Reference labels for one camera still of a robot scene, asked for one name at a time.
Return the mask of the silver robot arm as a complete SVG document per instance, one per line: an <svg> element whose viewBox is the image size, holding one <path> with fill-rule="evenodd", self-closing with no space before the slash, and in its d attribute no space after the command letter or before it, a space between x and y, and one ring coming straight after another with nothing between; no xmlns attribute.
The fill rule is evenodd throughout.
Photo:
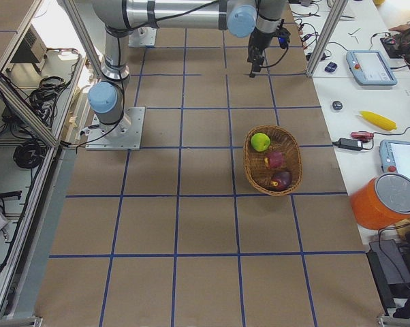
<svg viewBox="0 0 410 327"><path fill-rule="evenodd" d="M126 50L129 36L143 27L216 29L248 37L251 76L261 72L264 51L277 38L287 48L289 32L283 27L284 1L92 1L105 27L102 80L89 91L91 109L103 135L129 130L125 91L129 82Z"/></svg>

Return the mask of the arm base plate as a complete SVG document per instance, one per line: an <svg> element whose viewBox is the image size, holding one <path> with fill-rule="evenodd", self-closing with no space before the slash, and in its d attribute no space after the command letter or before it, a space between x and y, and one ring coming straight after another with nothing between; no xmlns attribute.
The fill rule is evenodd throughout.
<svg viewBox="0 0 410 327"><path fill-rule="evenodd" d="M140 27L129 35L128 46L130 48L150 48L155 46L157 29Z"/></svg>
<svg viewBox="0 0 410 327"><path fill-rule="evenodd" d="M142 129L145 116L145 107L128 107L125 109L123 120L116 129L102 125L91 129L85 149L88 151L121 151L139 150L141 145ZM93 115L94 125L99 125L97 115Z"/></svg>

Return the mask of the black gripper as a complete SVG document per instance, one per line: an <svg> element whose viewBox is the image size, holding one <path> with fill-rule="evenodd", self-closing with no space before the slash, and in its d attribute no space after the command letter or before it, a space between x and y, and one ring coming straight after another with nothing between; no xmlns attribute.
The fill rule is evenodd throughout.
<svg viewBox="0 0 410 327"><path fill-rule="evenodd" d="M261 72L264 62L264 51L270 46L271 40L271 33L264 33L257 27L250 34L247 58L247 61L251 63L250 78L256 77Z"/></svg>

